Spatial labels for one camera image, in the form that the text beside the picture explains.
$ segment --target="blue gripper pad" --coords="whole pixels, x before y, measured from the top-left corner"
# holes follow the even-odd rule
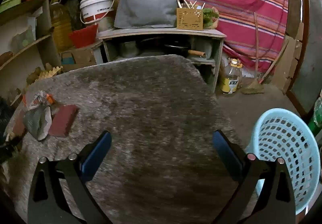
[[[221,131],[213,132],[213,146],[232,179],[234,181],[240,181],[243,178],[243,165],[227,143]]]
[[[103,132],[97,142],[95,142],[96,145],[93,150],[81,164],[80,171],[82,175],[80,178],[83,182],[91,181],[93,179],[96,171],[109,151],[111,143],[111,134],[107,131]]]

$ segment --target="yellow label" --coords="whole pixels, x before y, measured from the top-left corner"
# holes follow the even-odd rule
[[[221,90],[223,92],[231,94],[236,91],[237,86],[238,86],[238,80],[230,80],[230,79],[224,78],[222,80]]]

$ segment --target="yellow oil jug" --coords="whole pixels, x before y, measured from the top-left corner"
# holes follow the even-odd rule
[[[49,5],[50,19],[54,27],[53,38],[58,52],[63,52],[73,46],[73,42],[68,37],[72,32],[70,16],[67,9],[60,4],[62,0],[51,0]]]

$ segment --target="gray bag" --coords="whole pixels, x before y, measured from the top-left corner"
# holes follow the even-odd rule
[[[120,29],[173,28],[177,0],[120,0],[114,26]]]

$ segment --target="bottle cap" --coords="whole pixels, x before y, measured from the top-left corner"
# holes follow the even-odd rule
[[[237,65],[237,59],[231,59],[231,63],[234,64],[234,65]]]

